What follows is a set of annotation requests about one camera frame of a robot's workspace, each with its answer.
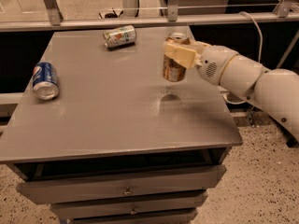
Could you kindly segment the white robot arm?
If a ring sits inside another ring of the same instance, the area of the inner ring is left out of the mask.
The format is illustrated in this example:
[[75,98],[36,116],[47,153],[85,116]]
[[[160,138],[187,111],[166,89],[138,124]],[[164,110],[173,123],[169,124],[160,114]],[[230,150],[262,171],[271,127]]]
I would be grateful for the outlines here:
[[299,140],[299,75],[293,71],[270,70],[232,49],[197,41],[189,45],[166,42],[164,54],[261,109]]

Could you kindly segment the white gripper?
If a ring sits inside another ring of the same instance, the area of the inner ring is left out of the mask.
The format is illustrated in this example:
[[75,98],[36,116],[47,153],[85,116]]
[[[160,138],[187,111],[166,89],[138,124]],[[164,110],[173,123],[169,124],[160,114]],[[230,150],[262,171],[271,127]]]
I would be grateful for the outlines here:
[[201,65],[197,67],[199,76],[218,86],[224,67],[238,52],[224,46],[210,47],[208,43],[191,40],[187,48],[176,43],[165,42],[164,54],[186,69],[195,67],[200,60]]

